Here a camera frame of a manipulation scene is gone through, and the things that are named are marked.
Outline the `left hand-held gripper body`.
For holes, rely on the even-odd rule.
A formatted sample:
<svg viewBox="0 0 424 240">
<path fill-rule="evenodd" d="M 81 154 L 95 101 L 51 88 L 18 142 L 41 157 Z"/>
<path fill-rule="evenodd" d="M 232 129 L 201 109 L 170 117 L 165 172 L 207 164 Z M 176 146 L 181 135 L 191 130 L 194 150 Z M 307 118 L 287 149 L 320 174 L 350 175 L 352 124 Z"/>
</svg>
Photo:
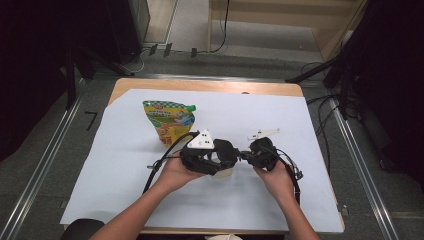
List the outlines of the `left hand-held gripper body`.
<svg viewBox="0 0 424 240">
<path fill-rule="evenodd" d="M 211 160 L 211 155 L 206 155 L 205 151 L 213 148 L 214 143 L 210 132 L 207 129 L 197 132 L 196 136 L 181 149 L 181 161 L 188 170 L 201 173 L 201 166 L 217 166 Z"/>
</svg>

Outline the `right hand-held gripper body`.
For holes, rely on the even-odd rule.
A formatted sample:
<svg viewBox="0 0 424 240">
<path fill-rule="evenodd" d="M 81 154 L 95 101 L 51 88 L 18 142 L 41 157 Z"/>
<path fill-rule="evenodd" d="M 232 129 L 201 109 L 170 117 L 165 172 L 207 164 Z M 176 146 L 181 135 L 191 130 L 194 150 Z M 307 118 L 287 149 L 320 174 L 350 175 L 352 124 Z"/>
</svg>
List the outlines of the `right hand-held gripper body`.
<svg viewBox="0 0 424 240">
<path fill-rule="evenodd" d="M 250 137 L 251 144 L 249 146 L 250 152 L 252 152 L 252 161 L 249 164 L 265 168 L 267 171 L 271 171 L 278 160 L 278 154 L 276 147 L 270 139 L 270 136 L 279 132 L 277 130 L 259 130 L 257 133 Z"/>
</svg>

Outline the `clear jar with black lid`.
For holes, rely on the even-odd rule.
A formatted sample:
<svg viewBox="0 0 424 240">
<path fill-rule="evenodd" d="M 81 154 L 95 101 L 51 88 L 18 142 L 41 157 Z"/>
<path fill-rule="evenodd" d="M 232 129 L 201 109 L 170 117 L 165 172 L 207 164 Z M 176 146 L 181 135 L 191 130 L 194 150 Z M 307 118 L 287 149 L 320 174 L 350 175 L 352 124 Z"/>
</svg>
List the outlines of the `clear jar with black lid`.
<svg viewBox="0 0 424 240">
<path fill-rule="evenodd" d="M 232 175 L 233 168 L 238 161 L 238 156 L 235 148 L 229 141 L 215 139 L 212 161 L 219 164 L 219 170 L 213 177 L 215 179 L 221 179 Z"/>
</svg>

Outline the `yellow green spout pouch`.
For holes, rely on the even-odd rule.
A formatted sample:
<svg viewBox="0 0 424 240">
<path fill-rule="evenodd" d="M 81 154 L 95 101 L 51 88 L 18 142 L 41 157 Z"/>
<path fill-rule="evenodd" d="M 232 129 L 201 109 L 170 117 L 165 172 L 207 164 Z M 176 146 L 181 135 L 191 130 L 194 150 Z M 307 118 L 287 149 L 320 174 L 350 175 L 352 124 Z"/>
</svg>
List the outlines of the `yellow green spout pouch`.
<svg viewBox="0 0 424 240">
<path fill-rule="evenodd" d="M 178 138 L 188 133 L 195 122 L 195 105 L 184 105 L 172 101 L 145 100 L 143 107 L 160 141 L 166 146 L 171 146 Z"/>
</svg>

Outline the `person's left hand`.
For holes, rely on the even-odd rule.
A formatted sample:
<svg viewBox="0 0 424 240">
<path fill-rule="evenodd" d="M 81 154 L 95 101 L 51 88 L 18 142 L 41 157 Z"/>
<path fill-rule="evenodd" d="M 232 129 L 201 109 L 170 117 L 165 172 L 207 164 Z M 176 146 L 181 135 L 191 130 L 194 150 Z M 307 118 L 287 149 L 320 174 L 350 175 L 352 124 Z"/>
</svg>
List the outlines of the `person's left hand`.
<svg viewBox="0 0 424 240">
<path fill-rule="evenodd" d="M 153 189 L 170 194 L 190 181 L 202 177 L 201 173 L 188 170 L 182 163 L 180 153 L 175 152 L 165 163 Z"/>
</svg>

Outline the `person's right hand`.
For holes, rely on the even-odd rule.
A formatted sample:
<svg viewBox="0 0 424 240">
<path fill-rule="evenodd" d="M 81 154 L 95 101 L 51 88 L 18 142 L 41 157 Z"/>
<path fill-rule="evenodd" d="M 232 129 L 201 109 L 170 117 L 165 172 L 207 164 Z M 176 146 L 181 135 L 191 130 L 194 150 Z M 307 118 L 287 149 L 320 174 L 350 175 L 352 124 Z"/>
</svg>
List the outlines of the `person's right hand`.
<svg viewBox="0 0 424 240">
<path fill-rule="evenodd" d="M 258 167 L 254 167 L 254 171 L 277 202 L 295 201 L 294 186 L 283 163 L 278 162 L 271 171 L 265 171 Z"/>
</svg>

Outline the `black stand leg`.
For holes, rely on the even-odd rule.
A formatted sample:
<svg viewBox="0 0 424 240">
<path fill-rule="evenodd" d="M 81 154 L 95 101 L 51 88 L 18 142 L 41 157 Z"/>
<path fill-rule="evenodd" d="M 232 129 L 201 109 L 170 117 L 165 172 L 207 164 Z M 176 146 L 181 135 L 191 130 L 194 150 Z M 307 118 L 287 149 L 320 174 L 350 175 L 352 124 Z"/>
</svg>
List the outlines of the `black stand leg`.
<svg viewBox="0 0 424 240">
<path fill-rule="evenodd" d="M 285 82 L 286 83 L 293 83 L 293 84 L 298 84 L 306 79 L 308 79 L 309 77 L 312 77 L 318 73 L 323 72 L 324 70 L 332 67 L 335 62 L 337 61 L 336 58 L 333 58 L 327 62 L 321 63 L 318 66 L 312 68 L 311 70 L 306 71 L 305 73 L 301 73 L 299 76 L 296 76 L 294 78 L 290 78 L 290 79 L 286 79 Z"/>
</svg>

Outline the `black angled floor tape mark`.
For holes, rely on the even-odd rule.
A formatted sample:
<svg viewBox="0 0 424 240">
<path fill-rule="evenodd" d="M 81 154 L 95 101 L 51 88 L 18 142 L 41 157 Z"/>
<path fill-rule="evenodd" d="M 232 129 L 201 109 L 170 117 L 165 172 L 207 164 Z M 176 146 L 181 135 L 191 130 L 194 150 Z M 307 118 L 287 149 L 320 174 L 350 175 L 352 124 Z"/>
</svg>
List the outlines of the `black angled floor tape mark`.
<svg viewBox="0 0 424 240">
<path fill-rule="evenodd" d="M 95 122 L 95 120 L 98 116 L 98 112 L 84 111 L 84 114 L 90 117 L 89 124 L 86 127 L 86 131 L 89 131 L 92 128 L 92 126 L 93 126 L 93 124 L 94 124 L 94 122 Z"/>
</svg>

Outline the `dark cloth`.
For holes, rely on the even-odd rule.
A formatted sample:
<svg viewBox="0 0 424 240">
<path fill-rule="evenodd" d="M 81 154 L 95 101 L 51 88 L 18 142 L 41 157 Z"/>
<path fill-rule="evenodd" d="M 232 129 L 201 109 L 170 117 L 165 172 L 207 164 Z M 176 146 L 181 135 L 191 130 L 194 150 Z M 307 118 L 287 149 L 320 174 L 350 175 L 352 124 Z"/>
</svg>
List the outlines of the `dark cloth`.
<svg viewBox="0 0 424 240">
<path fill-rule="evenodd" d="M 89 240 L 104 223 L 95 219 L 77 219 L 62 234 L 60 240 Z"/>
</svg>

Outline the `black cabinet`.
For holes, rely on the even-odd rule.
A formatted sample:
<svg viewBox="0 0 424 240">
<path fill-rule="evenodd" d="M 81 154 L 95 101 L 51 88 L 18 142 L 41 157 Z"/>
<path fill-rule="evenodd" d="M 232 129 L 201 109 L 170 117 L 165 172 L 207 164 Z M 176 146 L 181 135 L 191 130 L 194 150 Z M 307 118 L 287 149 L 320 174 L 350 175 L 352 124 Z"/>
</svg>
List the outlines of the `black cabinet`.
<svg viewBox="0 0 424 240">
<path fill-rule="evenodd" d="M 72 0 L 78 43 L 126 64 L 141 53 L 149 22 L 147 0 Z"/>
</svg>

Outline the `black curtain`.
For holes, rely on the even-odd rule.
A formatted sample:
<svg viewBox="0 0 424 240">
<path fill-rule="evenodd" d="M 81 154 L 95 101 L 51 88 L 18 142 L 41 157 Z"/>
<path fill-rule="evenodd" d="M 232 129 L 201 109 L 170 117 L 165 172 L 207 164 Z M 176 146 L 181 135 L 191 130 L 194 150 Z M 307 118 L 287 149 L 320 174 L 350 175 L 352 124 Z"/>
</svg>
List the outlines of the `black curtain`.
<svg viewBox="0 0 424 240">
<path fill-rule="evenodd" d="M 64 93 L 59 0 L 0 0 L 0 162 Z"/>
<path fill-rule="evenodd" d="M 424 0 L 368 0 L 342 56 L 385 168 L 424 190 Z"/>
</svg>

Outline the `metal floor rail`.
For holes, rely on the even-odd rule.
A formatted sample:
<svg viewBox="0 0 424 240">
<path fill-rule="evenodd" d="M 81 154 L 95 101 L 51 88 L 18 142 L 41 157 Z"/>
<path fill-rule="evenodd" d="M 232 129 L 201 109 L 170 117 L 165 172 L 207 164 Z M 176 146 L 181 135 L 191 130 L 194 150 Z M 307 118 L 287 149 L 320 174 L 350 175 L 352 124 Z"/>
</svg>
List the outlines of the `metal floor rail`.
<svg viewBox="0 0 424 240">
<path fill-rule="evenodd" d="M 271 78 L 250 78 L 250 77 L 228 77 L 228 76 L 197 76 L 197 75 L 172 75 L 172 74 L 141 74 L 141 75 L 101 75 L 97 74 L 96 79 L 114 80 L 120 78 L 137 78 L 137 79 L 171 79 L 171 80 L 200 80 L 200 81 L 225 81 L 225 82 L 255 82 L 255 83 L 288 83 L 284 79 Z"/>
<path fill-rule="evenodd" d="M 331 100 L 330 105 L 333 108 L 337 125 L 344 138 L 345 144 L 348 148 L 349 154 L 383 238 L 385 240 L 400 240 L 386 204 L 368 169 L 365 158 L 358 146 L 349 122 L 343 118 L 340 112 L 341 104 L 337 100 Z"/>
<path fill-rule="evenodd" d="M 35 201 L 37 194 L 49 172 L 58 150 L 68 132 L 68 129 L 79 109 L 81 98 L 87 88 L 87 81 L 80 78 L 77 83 L 77 95 L 75 102 L 66 110 L 56 127 L 43 155 L 41 156 L 31 178 L 18 198 L 5 227 L 0 233 L 0 240 L 15 240 L 18 232 Z"/>
</svg>

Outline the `wooden frame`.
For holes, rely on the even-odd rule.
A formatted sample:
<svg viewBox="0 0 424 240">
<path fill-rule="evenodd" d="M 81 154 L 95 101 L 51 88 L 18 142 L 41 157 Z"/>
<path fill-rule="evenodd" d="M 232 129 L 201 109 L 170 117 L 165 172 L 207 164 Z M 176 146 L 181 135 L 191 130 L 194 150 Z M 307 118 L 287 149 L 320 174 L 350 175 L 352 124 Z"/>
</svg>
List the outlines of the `wooden frame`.
<svg viewBox="0 0 424 240">
<path fill-rule="evenodd" d="M 369 0 L 209 0 L 207 51 L 211 52 L 212 21 L 307 27 L 324 60 L 339 52 L 349 30 L 361 21 Z"/>
</svg>

